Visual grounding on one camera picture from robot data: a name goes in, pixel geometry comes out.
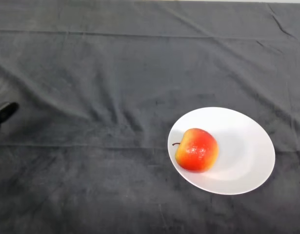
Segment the plate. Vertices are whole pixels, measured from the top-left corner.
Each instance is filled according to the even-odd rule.
[[[175,159],[184,132],[190,128],[208,131],[217,141],[219,155],[214,166],[193,173]],[[250,117],[226,108],[206,107],[182,116],[168,136],[170,159],[188,182],[200,189],[223,195],[249,192],[262,185],[275,165],[275,150],[269,135]]]

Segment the plate rim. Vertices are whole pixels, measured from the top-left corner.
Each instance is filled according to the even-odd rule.
[[[270,140],[270,143],[271,143],[271,146],[272,146],[272,149],[273,149],[273,165],[272,165],[272,167],[270,167],[270,172],[268,173],[268,176],[266,176],[266,179],[265,180],[263,180],[261,183],[259,183],[257,186],[255,186],[255,187],[253,187],[253,188],[251,188],[251,189],[247,189],[247,190],[244,190],[243,192],[239,192],[239,193],[221,193],[221,192],[214,192],[214,191],[211,191],[211,190],[209,190],[209,189],[206,189],[206,188],[203,188],[203,187],[201,187],[201,186],[199,186],[199,185],[197,185],[197,184],[195,184],[194,182],[191,182],[190,180],[188,180],[183,174],[182,174],[182,172],[180,171],[180,170],[178,170],[177,168],[176,168],[176,166],[174,165],[174,163],[173,163],[173,161],[172,161],[172,156],[170,155],[170,153],[169,153],[169,138],[170,138],[170,135],[171,135],[171,131],[172,131],[172,129],[174,128],[174,126],[176,125],[176,123],[181,119],[181,118],[183,118],[185,115],[188,115],[189,113],[191,113],[191,112],[194,112],[194,111],[197,111],[197,110],[200,110],[200,109],[213,109],[213,108],[216,108],[216,109],[225,109],[225,110],[228,110],[228,111],[233,111],[233,112],[237,112],[238,114],[241,114],[241,115],[243,115],[243,116],[245,116],[245,117],[247,117],[247,118],[250,118],[252,121],[254,121],[266,134],[267,134],[267,136],[268,136],[268,139]],[[245,194],[245,193],[248,193],[248,192],[250,192],[250,191],[253,191],[253,190],[255,190],[255,189],[257,189],[258,187],[260,187],[263,183],[265,183],[267,180],[268,180],[268,178],[270,177],[270,175],[272,174],[272,172],[273,172],[273,169],[274,169],[274,167],[275,167],[275,164],[276,164],[276,151],[275,151],[275,147],[274,147],[274,145],[273,145],[273,142],[272,142],[272,140],[271,140],[271,138],[270,138],[270,136],[269,136],[269,134],[266,132],[266,130],[264,130],[264,128],[259,124],[259,123],[257,123],[255,120],[253,120],[251,117],[249,117],[249,116],[247,116],[247,115],[245,115],[245,114],[243,114],[243,113],[241,113],[241,112],[239,112],[239,111],[236,111],[236,110],[232,110],[232,109],[229,109],[229,108],[225,108],[225,107],[217,107],[217,106],[210,106],[210,107],[201,107],[201,108],[197,108],[197,109],[195,109],[195,110],[192,110],[192,111],[189,111],[189,112],[187,112],[187,113],[185,113],[184,115],[182,115],[180,118],[178,118],[177,120],[176,120],[176,122],[173,124],[173,126],[171,127],[171,129],[170,129],[170,131],[169,131],[169,134],[168,134],[168,138],[167,138],[167,151],[168,151],[168,155],[169,155],[169,158],[170,158],[170,161],[171,161],[171,163],[172,163],[172,165],[174,166],[174,168],[176,169],[176,171],[186,180],[186,181],[188,181],[190,184],[192,184],[192,185],[194,185],[194,186],[196,186],[196,187],[198,187],[199,189],[202,189],[202,190],[204,190],[204,191],[207,191],[207,192],[210,192],[210,193],[213,193],[213,194],[219,194],[219,195],[240,195],[240,194]]]

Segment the apple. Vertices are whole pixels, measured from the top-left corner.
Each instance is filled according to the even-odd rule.
[[[215,164],[219,147],[215,138],[199,128],[187,130],[176,151],[176,162],[192,172],[205,172]]]

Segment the gray tablecloth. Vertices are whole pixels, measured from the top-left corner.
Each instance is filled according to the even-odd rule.
[[[300,5],[0,0],[0,234],[300,234]],[[188,111],[257,121],[258,189],[215,195],[174,169]]]

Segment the dark cloth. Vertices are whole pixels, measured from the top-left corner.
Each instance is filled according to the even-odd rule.
[[[0,234],[300,234],[300,5],[0,0]],[[276,150],[256,190],[174,169],[188,111],[242,112]]]

